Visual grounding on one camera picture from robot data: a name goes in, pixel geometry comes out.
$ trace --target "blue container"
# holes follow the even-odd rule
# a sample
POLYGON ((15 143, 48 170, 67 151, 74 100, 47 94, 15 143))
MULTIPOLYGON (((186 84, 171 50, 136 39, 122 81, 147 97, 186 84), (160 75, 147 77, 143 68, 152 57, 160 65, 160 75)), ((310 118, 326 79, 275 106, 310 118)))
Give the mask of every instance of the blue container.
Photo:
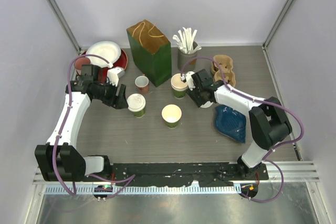
POLYGON ((246 142, 246 117, 238 111, 226 105, 216 108, 215 128, 238 143, 246 142))

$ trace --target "light gray cup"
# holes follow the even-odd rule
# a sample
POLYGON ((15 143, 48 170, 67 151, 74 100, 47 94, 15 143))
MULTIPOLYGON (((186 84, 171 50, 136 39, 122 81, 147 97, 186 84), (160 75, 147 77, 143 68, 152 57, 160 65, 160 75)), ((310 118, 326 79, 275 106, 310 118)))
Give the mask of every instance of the light gray cup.
MULTIPOLYGON (((197 43, 193 42, 193 47, 196 48, 197 47, 197 43)), ((189 61, 190 59, 194 58, 197 56, 197 51, 194 52, 191 55, 187 55, 184 52, 178 50, 177 52, 177 68, 182 71, 182 67, 184 66, 184 64, 189 61)), ((193 71, 195 69, 196 66, 196 60, 191 61, 187 66, 185 66, 185 68, 183 69, 183 71, 185 73, 189 72, 189 71, 193 71)))

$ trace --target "robotic arm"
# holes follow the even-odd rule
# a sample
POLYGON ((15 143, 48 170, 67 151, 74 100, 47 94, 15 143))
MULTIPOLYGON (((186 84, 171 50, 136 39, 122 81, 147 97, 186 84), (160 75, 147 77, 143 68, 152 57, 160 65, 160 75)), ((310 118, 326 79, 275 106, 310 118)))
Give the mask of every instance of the robotic arm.
MULTIPOLYGON (((110 175, 110 162, 107 156, 82 157, 76 150, 77 135, 84 114, 92 99, 101 100, 105 105, 115 109, 128 107, 125 98, 125 85, 120 85, 119 78, 124 75, 122 68, 113 68, 108 71, 109 83, 98 81, 101 68, 94 65, 83 65, 81 75, 75 81, 71 81, 72 104, 68 118, 65 122, 62 135, 57 145, 57 168, 64 181, 83 181, 86 175, 96 173, 105 177, 110 175)), ((69 92, 66 87, 66 97, 60 119, 47 141, 46 145, 38 145, 35 149, 35 157, 45 181, 57 181, 54 173, 51 157, 53 146, 58 136, 59 129, 68 110, 69 92)))
POLYGON ((239 91, 249 97, 249 100, 232 92, 236 90, 232 86, 228 85, 230 89, 227 89, 223 81, 213 82, 204 69, 197 73, 188 72, 182 80, 188 83, 187 94, 198 107, 208 101, 216 102, 227 105, 249 118, 254 141, 237 161, 238 170, 242 176, 254 175, 267 152, 292 132, 292 127, 283 110, 255 102, 255 100, 265 100, 281 105, 275 97, 264 99, 239 91))

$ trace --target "metal floor plate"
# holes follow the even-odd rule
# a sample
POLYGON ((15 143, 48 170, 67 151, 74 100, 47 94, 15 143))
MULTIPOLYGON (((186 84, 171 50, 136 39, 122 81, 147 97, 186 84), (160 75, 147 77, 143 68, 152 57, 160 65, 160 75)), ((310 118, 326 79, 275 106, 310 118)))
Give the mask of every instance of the metal floor plate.
MULTIPOLYGON (((257 198, 269 199, 279 187, 260 184, 257 198)), ((318 219, 306 183, 285 183, 280 197, 265 204, 238 194, 123 195, 100 202, 89 195, 45 195, 36 223, 315 224, 318 219)))

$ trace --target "green paper cup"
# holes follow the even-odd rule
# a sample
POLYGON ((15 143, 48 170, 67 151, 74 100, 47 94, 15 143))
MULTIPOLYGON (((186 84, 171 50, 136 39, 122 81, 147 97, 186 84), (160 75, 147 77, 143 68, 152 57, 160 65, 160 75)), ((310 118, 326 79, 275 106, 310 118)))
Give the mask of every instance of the green paper cup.
POLYGON ((178 126, 178 122, 182 116, 182 111, 178 106, 169 104, 163 108, 161 115, 165 125, 173 129, 178 126))
POLYGON ((188 89, 188 84, 181 80, 181 75, 179 73, 175 74, 172 77, 171 85, 173 88, 173 94, 176 98, 182 99, 185 97, 186 90, 188 89))
POLYGON ((132 94, 127 98, 128 110, 133 113, 136 118, 141 118, 146 112, 146 100, 140 94, 132 94))

